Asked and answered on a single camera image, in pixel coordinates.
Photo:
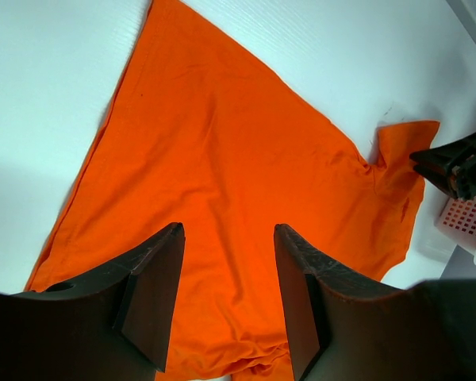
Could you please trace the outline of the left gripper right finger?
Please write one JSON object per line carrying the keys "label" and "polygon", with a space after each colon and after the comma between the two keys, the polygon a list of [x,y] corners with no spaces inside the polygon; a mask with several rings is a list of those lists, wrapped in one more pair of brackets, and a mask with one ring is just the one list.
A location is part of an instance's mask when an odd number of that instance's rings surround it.
{"label": "left gripper right finger", "polygon": [[476,380],[476,279],[402,290],[274,229],[286,335],[297,380]]}

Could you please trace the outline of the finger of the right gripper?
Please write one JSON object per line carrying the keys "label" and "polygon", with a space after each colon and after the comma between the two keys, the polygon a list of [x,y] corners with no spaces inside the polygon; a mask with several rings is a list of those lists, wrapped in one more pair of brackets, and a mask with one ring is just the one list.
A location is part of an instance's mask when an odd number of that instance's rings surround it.
{"label": "finger of the right gripper", "polygon": [[453,199],[476,196],[476,132],[409,155],[413,170]]}

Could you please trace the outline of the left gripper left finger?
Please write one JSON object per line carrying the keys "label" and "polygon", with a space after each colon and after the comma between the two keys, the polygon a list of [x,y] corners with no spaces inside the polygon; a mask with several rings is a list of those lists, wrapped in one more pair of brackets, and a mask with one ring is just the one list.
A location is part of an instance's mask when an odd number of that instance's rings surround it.
{"label": "left gripper left finger", "polygon": [[0,380],[153,380],[167,367],[184,246],[171,223],[45,291],[0,294]]}

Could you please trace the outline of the orange t shirt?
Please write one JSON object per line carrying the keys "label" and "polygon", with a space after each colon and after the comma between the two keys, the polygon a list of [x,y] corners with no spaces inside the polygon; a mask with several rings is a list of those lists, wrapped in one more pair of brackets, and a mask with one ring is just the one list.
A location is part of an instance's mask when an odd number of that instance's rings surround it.
{"label": "orange t shirt", "polygon": [[369,164],[271,69],[179,1],[155,1],[27,288],[186,232],[163,380],[291,380],[274,227],[375,280],[409,249],[436,121],[378,131]]}

